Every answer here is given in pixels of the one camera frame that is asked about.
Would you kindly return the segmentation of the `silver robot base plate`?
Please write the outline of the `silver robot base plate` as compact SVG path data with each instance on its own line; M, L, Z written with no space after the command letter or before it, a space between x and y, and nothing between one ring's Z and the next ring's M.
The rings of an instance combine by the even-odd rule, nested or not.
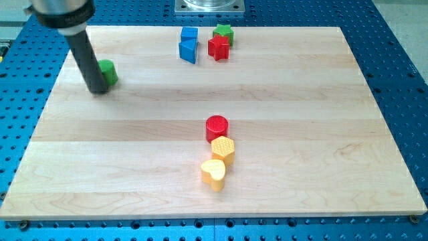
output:
M178 15L243 14L244 12L244 0L175 0L175 13Z

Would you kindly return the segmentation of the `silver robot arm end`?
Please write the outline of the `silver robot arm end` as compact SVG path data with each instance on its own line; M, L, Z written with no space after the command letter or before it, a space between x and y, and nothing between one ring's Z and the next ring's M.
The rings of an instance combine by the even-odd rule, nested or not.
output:
M93 0L30 0L31 12L40 24L68 28L87 22L95 13Z

